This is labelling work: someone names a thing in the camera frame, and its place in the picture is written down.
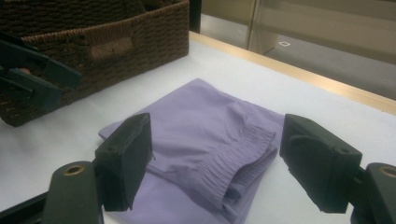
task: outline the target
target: screw hole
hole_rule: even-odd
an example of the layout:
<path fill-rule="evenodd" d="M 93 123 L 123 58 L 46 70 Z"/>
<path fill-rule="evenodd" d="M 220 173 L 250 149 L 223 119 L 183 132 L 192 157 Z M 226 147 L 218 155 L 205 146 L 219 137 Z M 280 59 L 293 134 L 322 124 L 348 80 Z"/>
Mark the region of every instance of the screw hole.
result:
<path fill-rule="evenodd" d="M 382 174 L 396 178 L 396 168 L 390 166 L 382 166 L 379 168 Z"/>
<path fill-rule="evenodd" d="M 78 175 L 79 173 L 83 172 L 85 169 L 82 165 L 74 165 L 70 166 L 64 171 L 64 175 Z"/>

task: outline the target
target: white tabletop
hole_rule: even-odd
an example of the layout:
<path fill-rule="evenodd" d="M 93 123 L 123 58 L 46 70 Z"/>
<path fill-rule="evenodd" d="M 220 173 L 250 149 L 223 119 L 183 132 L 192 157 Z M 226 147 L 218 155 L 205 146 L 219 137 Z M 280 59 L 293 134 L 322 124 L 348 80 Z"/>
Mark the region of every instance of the white tabletop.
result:
<path fill-rule="evenodd" d="M 319 123 L 370 162 L 396 164 L 396 116 L 325 91 L 259 64 L 191 41 L 190 54 L 133 77 L 18 128 L 0 122 L 0 211 L 48 190 L 72 161 L 92 161 L 98 131 L 196 78 L 220 91 Z M 266 172 L 247 217 L 256 223 L 349 223 L 320 213 L 280 157 Z M 106 216 L 106 223 L 115 221 Z"/>

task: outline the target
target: brown wicker basket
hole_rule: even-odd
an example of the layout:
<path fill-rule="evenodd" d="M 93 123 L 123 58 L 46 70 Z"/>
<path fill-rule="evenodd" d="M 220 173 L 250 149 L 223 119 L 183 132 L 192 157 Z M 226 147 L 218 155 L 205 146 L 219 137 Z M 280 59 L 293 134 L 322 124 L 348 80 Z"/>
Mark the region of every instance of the brown wicker basket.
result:
<path fill-rule="evenodd" d="M 148 11 L 141 0 L 6 0 L 0 30 L 83 75 L 76 90 L 64 88 L 59 108 L 188 54 L 189 1 L 161 2 Z M 0 90 L 0 117 L 9 125 L 49 112 Z"/>

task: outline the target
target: basket rim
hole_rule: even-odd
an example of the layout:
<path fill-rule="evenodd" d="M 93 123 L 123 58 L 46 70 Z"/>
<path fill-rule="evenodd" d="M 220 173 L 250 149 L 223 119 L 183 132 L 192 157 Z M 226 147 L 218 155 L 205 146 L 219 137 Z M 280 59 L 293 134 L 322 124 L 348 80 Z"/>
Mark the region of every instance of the basket rim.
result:
<path fill-rule="evenodd" d="M 37 40 L 43 40 L 43 39 L 47 39 L 47 40 L 55 39 L 56 40 L 56 39 L 64 38 L 65 36 L 73 37 L 76 35 L 84 35 L 86 31 L 100 30 L 100 29 L 103 29 L 104 27 L 115 26 L 115 25 L 123 23 L 123 22 L 125 22 L 125 23 L 130 23 L 132 21 L 140 22 L 140 21 L 145 20 L 146 18 L 161 15 L 165 11 L 181 8 L 181 7 L 184 7 L 184 6 L 190 4 L 190 0 L 178 0 L 178 1 L 179 2 L 174 3 L 170 6 L 161 7 L 161 8 L 158 8 L 158 9 L 146 12 L 146 13 L 142 13 L 140 15 L 136 15 L 136 16 L 133 16 L 131 18 L 121 20 L 121 21 L 107 22 L 107 23 L 103 23 L 100 25 L 88 26 L 85 28 L 69 29 L 69 30 L 64 30 L 64 31 L 60 31 L 60 32 L 45 33 L 45 34 L 41 34 L 41 35 L 28 35 L 28 36 L 21 37 L 21 39 L 23 41 L 30 42 L 30 41 L 37 41 Z"/>

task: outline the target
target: basket handle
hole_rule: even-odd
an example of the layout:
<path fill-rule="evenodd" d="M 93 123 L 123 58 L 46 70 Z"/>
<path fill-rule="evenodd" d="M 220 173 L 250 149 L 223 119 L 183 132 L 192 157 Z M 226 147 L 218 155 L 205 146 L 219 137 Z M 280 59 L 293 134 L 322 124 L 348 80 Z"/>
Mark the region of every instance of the basket handle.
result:
<path fill-rule="evenodd" d="M 84 30 L 94 61 L 116 58 L 135 48 L 131 21 L 117 21 Z"/>

